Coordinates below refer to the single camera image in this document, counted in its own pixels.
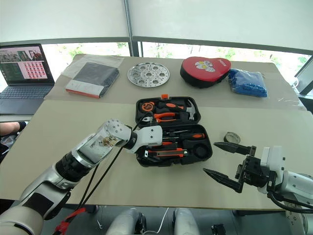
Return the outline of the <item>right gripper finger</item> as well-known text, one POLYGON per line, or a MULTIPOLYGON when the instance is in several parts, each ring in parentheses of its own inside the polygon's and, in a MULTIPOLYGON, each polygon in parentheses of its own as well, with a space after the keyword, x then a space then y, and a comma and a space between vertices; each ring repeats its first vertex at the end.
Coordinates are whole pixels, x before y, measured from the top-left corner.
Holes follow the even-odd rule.
POLYGON ((256 152, 256 146, 243 146, 236 143, 230 142, 215 142, 213 143, 216 147, 230 152, 230 153, 239 153, 242 155, 251 155, 254 156, 256 152))
POLYGON ((210 170, 207 168, 203 168, 203 171, 210 176, 212 179, 214 179, 216 182, 227 186, 228 188, 233 189, 237 193, 241 193, 243 189, 243 183, 240 183, 238 181, 234 181, 230 179, 227 175, 222 174, 220 172, 210 170))

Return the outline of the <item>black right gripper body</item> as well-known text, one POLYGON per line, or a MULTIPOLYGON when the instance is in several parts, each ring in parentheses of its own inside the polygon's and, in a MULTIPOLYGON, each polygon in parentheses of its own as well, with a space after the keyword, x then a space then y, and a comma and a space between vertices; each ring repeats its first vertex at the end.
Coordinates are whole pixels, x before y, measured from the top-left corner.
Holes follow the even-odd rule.
POLYGON ((262 188, 268 181, 268 177, 262 172, 261 160, 253 156, 247 156, 242 164, 238 165, 235 178, 238 179, 239 188, 243 188, 244 183, 262 188))

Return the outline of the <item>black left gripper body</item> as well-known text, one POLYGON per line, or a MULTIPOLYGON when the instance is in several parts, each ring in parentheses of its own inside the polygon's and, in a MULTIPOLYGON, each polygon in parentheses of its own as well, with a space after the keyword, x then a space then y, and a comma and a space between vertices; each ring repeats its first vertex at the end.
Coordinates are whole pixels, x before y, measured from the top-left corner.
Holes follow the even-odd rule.
POLYGON ((158 162, 159 157, 157 156, 156 152, 153 152, 148 147, 141 147, 137 151, 137 159, 140 161, 151 161, 151 162, 158 162))

